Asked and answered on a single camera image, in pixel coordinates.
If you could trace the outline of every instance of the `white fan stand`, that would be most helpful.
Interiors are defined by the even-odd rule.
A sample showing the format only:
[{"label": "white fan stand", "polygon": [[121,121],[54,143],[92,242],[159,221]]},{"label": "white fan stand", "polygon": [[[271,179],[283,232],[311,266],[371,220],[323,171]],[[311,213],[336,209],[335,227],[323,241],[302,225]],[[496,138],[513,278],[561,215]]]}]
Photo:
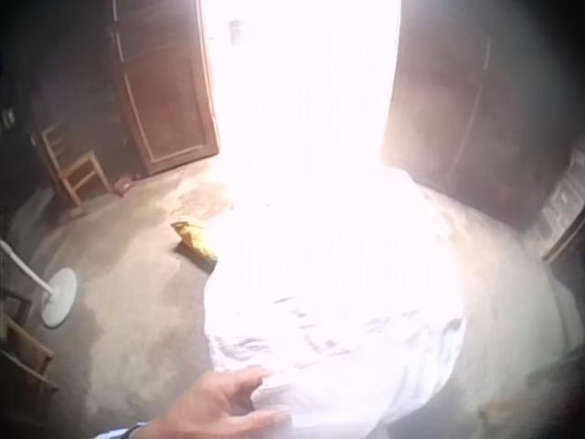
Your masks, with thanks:
[{"label": "white fan stand", "polygon": [[43,294],[43,308],[41,317],[46,327],[58,327],[69,315],[75,295],[77,294],[77,277],[70,268],[62,268],[48,280],[48,283],[37,276],[22,260],[14,253],[12,248],[0,240],[0,248],[12,259],[35,284],[45,292]]}]

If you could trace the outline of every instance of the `hand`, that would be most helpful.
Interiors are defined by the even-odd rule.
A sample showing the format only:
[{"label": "hand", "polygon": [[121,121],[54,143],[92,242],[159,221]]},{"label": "hand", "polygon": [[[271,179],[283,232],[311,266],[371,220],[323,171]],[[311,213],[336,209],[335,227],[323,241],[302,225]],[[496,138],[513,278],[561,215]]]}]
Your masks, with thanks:
[{"label": "hand", "polygon": [[[258,368],[205,373],[167,414],[139,428],[132,439],[240,439],[289,421],[287,413],[253,411],[250,395],[269,373]],[[233,416],[235,406],[252,410]]]}]

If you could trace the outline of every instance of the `white sheet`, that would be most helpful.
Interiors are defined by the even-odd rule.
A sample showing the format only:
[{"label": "white sheet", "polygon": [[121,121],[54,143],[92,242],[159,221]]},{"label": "white sheet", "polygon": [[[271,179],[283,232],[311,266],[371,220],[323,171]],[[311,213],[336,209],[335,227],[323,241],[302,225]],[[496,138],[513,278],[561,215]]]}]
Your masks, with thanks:
[{"label": "white sheet", "polygon": [[255,405],[292,425],[270,437],[366,437],[451,375],[464,332],[457,266],[441,218],[401,171],[301,204],[237,205],[213,233],[211,358],[274,372]]}]

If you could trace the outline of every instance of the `yellow bag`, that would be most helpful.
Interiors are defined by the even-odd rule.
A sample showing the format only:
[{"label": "yellow bag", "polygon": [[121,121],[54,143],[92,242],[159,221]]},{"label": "yellow bag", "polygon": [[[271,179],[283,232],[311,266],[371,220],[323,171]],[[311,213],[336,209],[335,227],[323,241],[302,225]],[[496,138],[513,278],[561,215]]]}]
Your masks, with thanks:
[{"label": "yellow bag", "polygon": [[198,219],[181,219],[171,224],[183,242],[198,256],[209,262],[217,262],[218,255],[214,251],[209,239],[205,223]]}]

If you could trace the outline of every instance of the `door panel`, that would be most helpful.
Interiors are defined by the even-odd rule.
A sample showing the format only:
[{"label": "door panel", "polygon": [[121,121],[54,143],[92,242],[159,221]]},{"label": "door panel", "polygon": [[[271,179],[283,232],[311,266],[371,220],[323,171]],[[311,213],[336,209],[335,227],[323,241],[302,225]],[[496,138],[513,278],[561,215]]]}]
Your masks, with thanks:
[{"label": "door panel", "polygon": [[198,1],[112,1],[114,70],[148,173],[216,154]]}]

